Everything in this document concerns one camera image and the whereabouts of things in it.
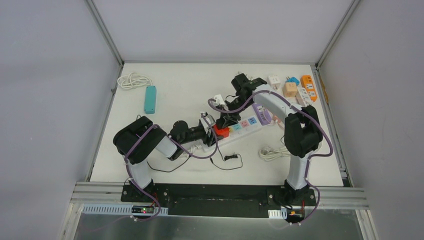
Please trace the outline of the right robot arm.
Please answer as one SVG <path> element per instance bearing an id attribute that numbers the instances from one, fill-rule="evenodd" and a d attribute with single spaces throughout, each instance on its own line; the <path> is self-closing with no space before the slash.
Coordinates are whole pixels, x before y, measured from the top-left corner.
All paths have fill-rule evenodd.
<path id="1" fill-rule="evenodd" d="M 284 123 L 284 145 L 290 153 L 289 172 L 283 189 L 273 194 L 273 201 L 281 206 L 296 205 L 310 189 L 307 181 L 309 159 L 323 140 L 323 129 L 316 109 L 289 102 L 262 78 L 249 80 L 240 73 L 231 81 L 236 93 L 233 101 L 217 98 L 207 101 L 214 110 L 235 115 L 252 104 L 259 104 Z"/>

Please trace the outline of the red cube socket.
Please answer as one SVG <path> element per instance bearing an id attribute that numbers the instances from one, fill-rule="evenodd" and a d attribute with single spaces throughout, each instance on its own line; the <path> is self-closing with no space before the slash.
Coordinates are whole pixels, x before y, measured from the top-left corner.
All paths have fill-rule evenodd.
<path id="1" fill-rule="evenodd" d="M 217 125 L 214 125 L 213 128 L 214 128 L 214 131 L 215 131 L 217 136 L 221 136 L 222 138 L 227 138 L 230 135 L 230 128 L 229 127 L 219 129 L 217 127 Z"/>

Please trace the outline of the teal power strip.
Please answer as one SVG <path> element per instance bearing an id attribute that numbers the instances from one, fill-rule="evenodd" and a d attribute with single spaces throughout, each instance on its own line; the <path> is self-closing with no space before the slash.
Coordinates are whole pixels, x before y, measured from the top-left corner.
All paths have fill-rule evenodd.
<path id="1" fill-rule="evenodd" d="M 156 112 L 157 88 L 154 85 L 147 86 L 144 98 L 144 112 L 152 115 Z"/>

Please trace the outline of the white long power strip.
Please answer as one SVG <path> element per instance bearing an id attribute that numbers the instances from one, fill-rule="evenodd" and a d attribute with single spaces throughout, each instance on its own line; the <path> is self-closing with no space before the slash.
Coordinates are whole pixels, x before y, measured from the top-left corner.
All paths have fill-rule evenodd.
<path id="1" fill-rule="evenodd" d="M 225 145 L 234 143 L 248 135 L 260 131 L 263 127 L 264 126 L 261 125 L 258 117 L 255 115 L 243 118 L 239 123 L 229 126 L 229 137 L 219 139 L 217 142 L 218 147 L 222 148 Z"/>

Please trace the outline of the white cube socket with picture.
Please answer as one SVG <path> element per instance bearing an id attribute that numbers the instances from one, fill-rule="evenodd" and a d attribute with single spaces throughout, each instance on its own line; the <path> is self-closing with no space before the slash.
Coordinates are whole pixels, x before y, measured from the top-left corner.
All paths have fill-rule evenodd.
<path id="1" fill-rule="evenodd" d="M 279 78 L 279 76 L 278 75 L 275 75 L 275 74 L 274 75 L 269 75 L 267 77 L 267 82 L 275 90 L 277 90 L 281 86 L 281 83 L 282 83 L 282 81 Z"/>

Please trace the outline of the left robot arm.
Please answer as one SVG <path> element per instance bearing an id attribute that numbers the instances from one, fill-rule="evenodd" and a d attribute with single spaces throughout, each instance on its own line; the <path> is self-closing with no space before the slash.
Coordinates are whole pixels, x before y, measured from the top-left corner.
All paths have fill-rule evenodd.
<path id="1" fill-rule="evenodd" d="M 130 185 L 134 188 L 134 197 L 144 203 L 153 195 L 153 179 L 147 160 L 151 152 L 156 150 L 165 158 L 174 161 L 182 153 L 187 153 L 190 157 L 193 155 L 188 149 L 183 149 L 184 144 L 202 141 L 208 147 L 215 147 L 216 152 L 218 141 L 224 138 L 223 134 L 218 133 L 213 117 L 205 113 L 197 126 L 189 127 L 186 121 L 178 120 L 169 133 L 147 116 L 141 116 L 119 130 L 112 143 L 123 156 Z"/>

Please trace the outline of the purple power strip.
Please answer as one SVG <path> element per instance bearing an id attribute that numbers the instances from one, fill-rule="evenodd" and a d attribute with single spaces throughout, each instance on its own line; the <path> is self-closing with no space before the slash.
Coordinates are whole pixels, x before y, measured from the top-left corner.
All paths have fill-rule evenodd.
<path id="1" fill-rule="evenodd" d="M 271 124 L 272 122 L 271 115 L 265 107 L 257 103 L 254 103 L 252 107 L 262 126 L 267 126 Z"/>

